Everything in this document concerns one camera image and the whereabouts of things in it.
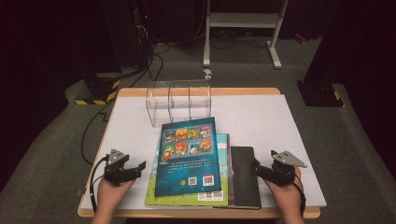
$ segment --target barcode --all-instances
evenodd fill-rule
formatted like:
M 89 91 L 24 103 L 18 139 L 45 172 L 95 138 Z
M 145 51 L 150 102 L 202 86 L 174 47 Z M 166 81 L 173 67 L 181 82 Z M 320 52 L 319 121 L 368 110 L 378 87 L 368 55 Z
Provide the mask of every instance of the barcode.
M 223 201 L 223 191 L 198 193 L 198 201 Z
M 214 186 L 215 182 L 213 179 L 213 175 L 204 175 L 204 186 Z
M 197 185 L 197 177 L 189 177 L 189 185 Z

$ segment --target acrylic divider box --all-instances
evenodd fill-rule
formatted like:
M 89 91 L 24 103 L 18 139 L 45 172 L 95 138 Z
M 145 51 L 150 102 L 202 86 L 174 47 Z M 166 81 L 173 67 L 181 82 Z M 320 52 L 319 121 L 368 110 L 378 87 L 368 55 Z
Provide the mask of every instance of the acrylic divider box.
M 153 127 L 208 118 L 211 109 L 209 82 L 205 79 L 151 82 L 146 107 Z

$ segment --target book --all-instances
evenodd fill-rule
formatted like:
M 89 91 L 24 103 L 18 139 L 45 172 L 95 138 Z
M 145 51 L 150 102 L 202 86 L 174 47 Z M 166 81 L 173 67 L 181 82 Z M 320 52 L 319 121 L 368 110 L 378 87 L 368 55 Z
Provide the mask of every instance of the book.
M 233 158 L 231 154 L 230 137 L 228 137 L 227 143 L 227 182 L 228 182 L 228 204 L 227 206 L 234 205 L 234 193 L 233 193 Z
M 231 147 L 233 175 L 229 189 L 233 198 L 227 208 L 260 209 L 259 181 L 256 175 L 253 147 Z
M 146 195 L 145 205 L 171 205 L 171 206 L 227 206 L 228 205 L 228 152 L 229 135 L 227 133 L 218 133 L 218 154 L 219 154 L 219 172 L 221 181 L 221 191 L 212 191 L 204 193 L 192 193 L 173 196 L 155 197 L 155 182 L 157 175 L 157 162 L 159 155 L 159 146 L 157 146 L 154 163 L 151 169 L 150 180 L 148 182 L 148 192 Z
M 163 124 L 155 197 L 221 190 L 215 118 Z

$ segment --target white metal frame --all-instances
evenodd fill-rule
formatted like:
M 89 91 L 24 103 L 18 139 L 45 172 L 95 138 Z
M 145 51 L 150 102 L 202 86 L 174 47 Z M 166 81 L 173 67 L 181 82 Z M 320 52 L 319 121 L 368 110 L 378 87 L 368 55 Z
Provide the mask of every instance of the white metal frame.
M 249 28 L 272 28 L 273 37 L 267 41 L 267 46 L 276 69 L 282 67 L 277 56 L 275 44 L 285 17 L 286 7 L 289 0 L 283 0 L 279 13 L 211 13 L 210 0 L 207 0 L 206 31 L 204 48 L 204 67 L 210 66 L 210 28 L 211 27 L 249 27 Z

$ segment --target wrist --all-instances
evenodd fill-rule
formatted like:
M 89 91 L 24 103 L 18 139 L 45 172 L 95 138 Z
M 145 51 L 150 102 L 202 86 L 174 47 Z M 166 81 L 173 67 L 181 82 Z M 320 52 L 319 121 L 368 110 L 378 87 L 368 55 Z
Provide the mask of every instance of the wrist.
M 282 210 L 282 217 L 285 224 L 304 224 L 304 219 L 299 209 Z
M 108 224 L 111 223 L 112 219 L 113 214 L 96 212 L 91 221 L 91 224 Z
M 108 207 L 101 207 L 98 206 L 96 209 L 95 215 L 101 216 L 101 217 L 113 217 L 113 214 L 115 212 L 115 209 L 111 209 Z

